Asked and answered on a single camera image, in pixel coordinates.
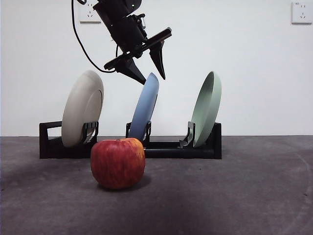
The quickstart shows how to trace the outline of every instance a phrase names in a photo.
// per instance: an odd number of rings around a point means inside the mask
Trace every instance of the concrete floor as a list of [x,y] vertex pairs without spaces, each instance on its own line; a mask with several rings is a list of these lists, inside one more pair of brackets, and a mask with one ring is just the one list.
[[148,159],[125,191],[38,142],[1,138],[2,235],[313,234],[313,136],[223,137],[223,160]]

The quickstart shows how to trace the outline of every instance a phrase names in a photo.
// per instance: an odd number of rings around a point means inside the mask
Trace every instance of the green plate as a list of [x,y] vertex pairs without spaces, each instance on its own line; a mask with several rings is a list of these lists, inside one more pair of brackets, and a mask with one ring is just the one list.
[[191,121],[196,124],[194,147],[200,147],[211,134],[220,108],[222,84],[215,72],[210,72],[200,90]]

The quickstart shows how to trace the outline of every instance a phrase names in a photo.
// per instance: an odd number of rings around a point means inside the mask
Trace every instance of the beige plate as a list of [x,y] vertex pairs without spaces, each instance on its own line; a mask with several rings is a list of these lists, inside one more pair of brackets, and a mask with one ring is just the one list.
[[[104,99],[103,83],[94,71],[86,71],[74,84],[63,113],[62,142],[65,147],[74,147],[83,139],[83,125],[99,121]],[[94,129],[87,133],[85,143]]]

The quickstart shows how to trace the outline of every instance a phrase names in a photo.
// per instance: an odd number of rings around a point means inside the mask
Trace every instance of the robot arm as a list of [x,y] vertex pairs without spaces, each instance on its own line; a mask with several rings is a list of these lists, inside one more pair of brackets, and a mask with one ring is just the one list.
[[[78,1],[85,4],[87,0]],[[115,69],[144,84],[146,79],[135,65],[133,58],[140,58],[143,52],[149,49],[152,61],[165,79],[162,47],[164,40],[172,35],[172,30],[167,28],[148,39],[145,32],[145,14],[131,15],[140,5],[141,0],[98,0],[93,8],[108,28],[113,40],[123,51],[122,55],[108,62],[104,68]]]

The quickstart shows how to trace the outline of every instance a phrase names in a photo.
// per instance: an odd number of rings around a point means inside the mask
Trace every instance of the blue plate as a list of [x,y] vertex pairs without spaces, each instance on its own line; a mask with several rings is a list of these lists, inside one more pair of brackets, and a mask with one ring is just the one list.
[[146,125],[151,120],[153,110],[157,101],[158,79],[151,73],[142,89],[139,101],[136,106],[129,138],[136,138],[143,141]]

